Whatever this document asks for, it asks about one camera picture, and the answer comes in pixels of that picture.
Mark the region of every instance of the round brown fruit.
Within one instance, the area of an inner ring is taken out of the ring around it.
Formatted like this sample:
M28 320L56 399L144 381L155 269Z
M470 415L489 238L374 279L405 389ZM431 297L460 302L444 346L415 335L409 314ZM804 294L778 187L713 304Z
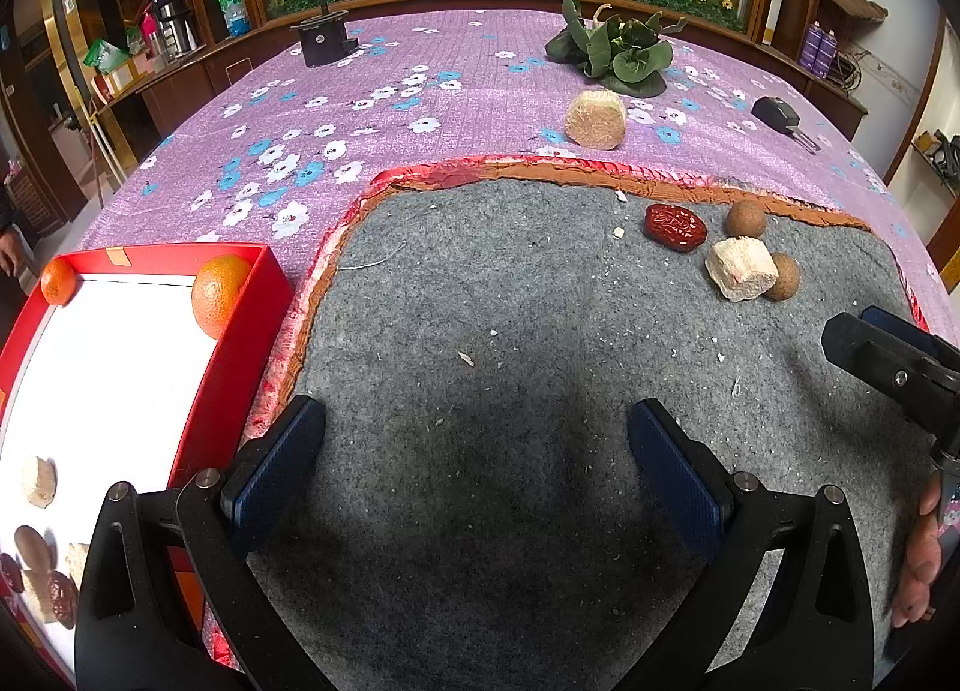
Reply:
M77 586L72 579L62 572L54 572L47 584L47 593L50 595L50 608L54 611L56 620L68 629L77 625Z
M730 236L751 236L758 239L766 230L767 214L754 201L737 201L727 213L727 233Z
M0 572L3 573L3 579L13 593L23 593L23 575L20 571L20 564L6 552L0 552Z
M49 572L53 565L50 546L33 526L20 526L13 532L13 543L28 569L34 572Z
M775 252L770 257L774 259L779 278L776 279L774 287L767 290L764 295L774 301L786 301L788 298L793 298L797 290L800 290L799 264L785 252Z
M210 338L219 340L227 328L250 269L250 263L238 255L219 255L197 272L190 293L193 317Z
M64 306L77 290L77 272L62 258L54 258L40 274L40 293L48 304Z

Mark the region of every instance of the metal bolt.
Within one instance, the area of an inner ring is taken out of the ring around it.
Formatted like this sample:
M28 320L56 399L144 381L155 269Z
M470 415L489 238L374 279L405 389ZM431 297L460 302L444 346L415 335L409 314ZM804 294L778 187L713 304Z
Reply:
M760 480L757 480L757 477L750 474L750 472L736 472L736 474L733 475L733 485L749 493L760 487Z
M216 469L203 469L193 480L197 488L213 488L220 481L220 472Z
M828 485L827 488L824 488L824 496L827 497L830 504L843 504L846 499L843 491L836 485Z
M130 483L114 483L110 486L110 490L107 491L107 498L112 502L119 502L127 498L127 494L130 493Z

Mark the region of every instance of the small orange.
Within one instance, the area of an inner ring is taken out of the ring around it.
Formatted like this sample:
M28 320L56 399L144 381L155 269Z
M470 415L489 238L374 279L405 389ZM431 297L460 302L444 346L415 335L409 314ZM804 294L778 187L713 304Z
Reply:
M220 255L197 272L190 302L197 325L210 338L219 340L227 328L250 269L250 263L237 255Z
M40 274L40 293L48 304L62 306L77 290L77 272L62 258L54 258Z

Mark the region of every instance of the floral tablecloth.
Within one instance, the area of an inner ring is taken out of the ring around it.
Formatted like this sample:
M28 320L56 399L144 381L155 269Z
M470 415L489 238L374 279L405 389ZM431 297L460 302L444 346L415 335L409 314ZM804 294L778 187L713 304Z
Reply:
M323 235L382 170L472 155L582 157L731 183L840 209L890 245L930 329L958 341L923 242L840 132L777 76L668 39L667 91L625 98L615 151L565 140L571 98L592 87L544 59L558 14L463 10L349 23L360 49L307 69L299 45L247 74L167 137L81 247L269 242L302 288ZM811 155L750 113L779 95L822 147Z

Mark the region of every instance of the gray fabric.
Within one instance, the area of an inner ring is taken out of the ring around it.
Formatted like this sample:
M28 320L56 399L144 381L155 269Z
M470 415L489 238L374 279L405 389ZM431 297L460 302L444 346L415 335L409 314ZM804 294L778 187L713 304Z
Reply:
M627 447L627 408L648 396L768 488L841 485L885 632L928 439L829 365L819 336L869 304L909 317L890 251L769 218L764 240L803 288L733 304L707 247L647 239L649 202L629 197L514 181L400 194L350 238L341 266L403 247L339 271L320 303L298 391L328 406L325 446L250 560L344 691L612 688L702 568ZM720 239L726 208L691 208Z

